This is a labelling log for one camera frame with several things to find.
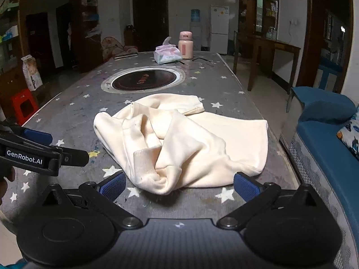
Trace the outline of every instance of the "blue sofa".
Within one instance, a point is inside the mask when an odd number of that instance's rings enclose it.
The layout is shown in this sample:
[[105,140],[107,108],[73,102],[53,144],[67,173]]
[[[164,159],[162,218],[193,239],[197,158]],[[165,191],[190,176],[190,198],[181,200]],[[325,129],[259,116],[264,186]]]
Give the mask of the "blue sofa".
[[336,136],[356,110],[344,95],[292,88],[280,136],[299,180],[316,189],[342,230],[340,269],[359,268],[359,160]]

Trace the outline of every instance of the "thermos lid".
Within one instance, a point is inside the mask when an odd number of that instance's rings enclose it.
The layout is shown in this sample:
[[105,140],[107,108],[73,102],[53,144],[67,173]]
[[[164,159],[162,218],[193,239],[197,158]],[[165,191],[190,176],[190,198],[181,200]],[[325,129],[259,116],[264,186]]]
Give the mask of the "thermos lid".
[[179,34],[180,40],[192,40],[192,32],[190,31],[181,31]]

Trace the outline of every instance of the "white bag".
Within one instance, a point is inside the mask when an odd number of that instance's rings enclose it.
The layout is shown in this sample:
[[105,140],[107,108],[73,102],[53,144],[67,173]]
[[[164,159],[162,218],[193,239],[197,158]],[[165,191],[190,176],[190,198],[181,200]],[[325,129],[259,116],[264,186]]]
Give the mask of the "white bag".
[[37,70],[36,60],[31,56],[27,55],[21,58],[23,61],[23,73],[27,87],[30,91],[35,91],[42,85],[42,80]]
[[170,62],[182,60],[179,49],[174,44],[169,44],[171,37],[167,37],[161,46],[156,47],[153,52],[154,58],[158,64],[166,64]]

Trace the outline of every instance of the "yellow star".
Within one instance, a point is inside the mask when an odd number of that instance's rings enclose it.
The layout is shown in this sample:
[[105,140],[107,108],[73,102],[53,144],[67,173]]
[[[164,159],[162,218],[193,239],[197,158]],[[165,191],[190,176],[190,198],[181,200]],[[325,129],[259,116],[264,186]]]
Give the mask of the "yellow star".
[[89,154],[90,158],[92,158],[92,157],[97,157],[97,155],[99,153],[100,153],[99,151],[93,151],[93,152],[89,152],[88,154]]

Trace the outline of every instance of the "gray patterned upholstery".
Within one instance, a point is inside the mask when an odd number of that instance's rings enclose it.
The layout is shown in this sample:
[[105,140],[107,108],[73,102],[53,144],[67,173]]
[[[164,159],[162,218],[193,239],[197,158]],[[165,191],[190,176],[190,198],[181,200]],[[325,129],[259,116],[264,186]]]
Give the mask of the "gray patterned upholstery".
[[314,187],[342,231],[343,243],[335,258],[334,265],[338,269],[358,269],[359,255],[345,212],[324,173],[297,133],[290,144],[289,152],[303,181]]

